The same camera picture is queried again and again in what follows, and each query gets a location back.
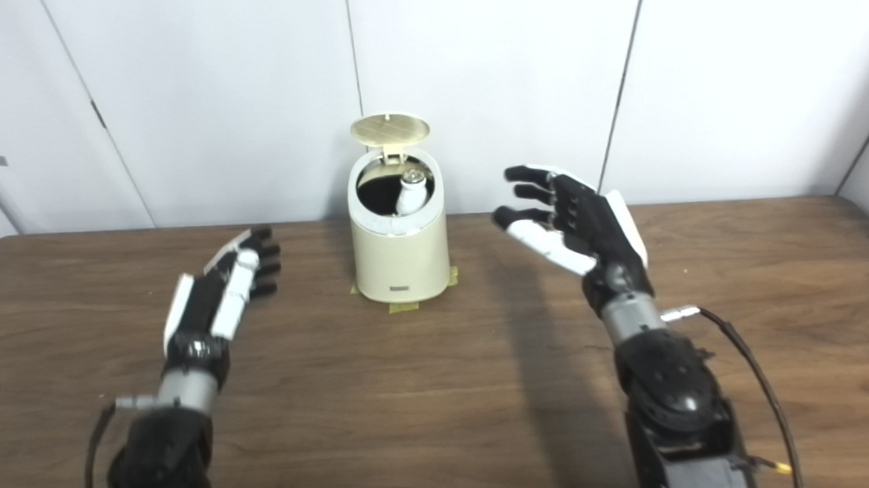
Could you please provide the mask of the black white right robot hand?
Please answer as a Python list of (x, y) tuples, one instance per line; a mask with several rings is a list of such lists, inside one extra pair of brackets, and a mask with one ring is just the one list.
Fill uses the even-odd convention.
[(526, 248), (581, 277), (595, 313), (615, 299), (655, 296), (645, 243), (618, 191), (601, 194), (553, 166), (517, 165), (503, 175), (516, 197), (542, 207), (500, 206), (492, 221)]

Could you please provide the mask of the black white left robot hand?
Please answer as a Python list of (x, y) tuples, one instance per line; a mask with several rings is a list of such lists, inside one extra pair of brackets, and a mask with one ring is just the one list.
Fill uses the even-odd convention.
[(230, 375), (230, 343), (251, 301), (277, 292), (281, 245), (270, 226), (250, 227), (227, 242), (202, 270), (178, 279), (163, 333), (166, 376), (200, 371), (221, 390)]

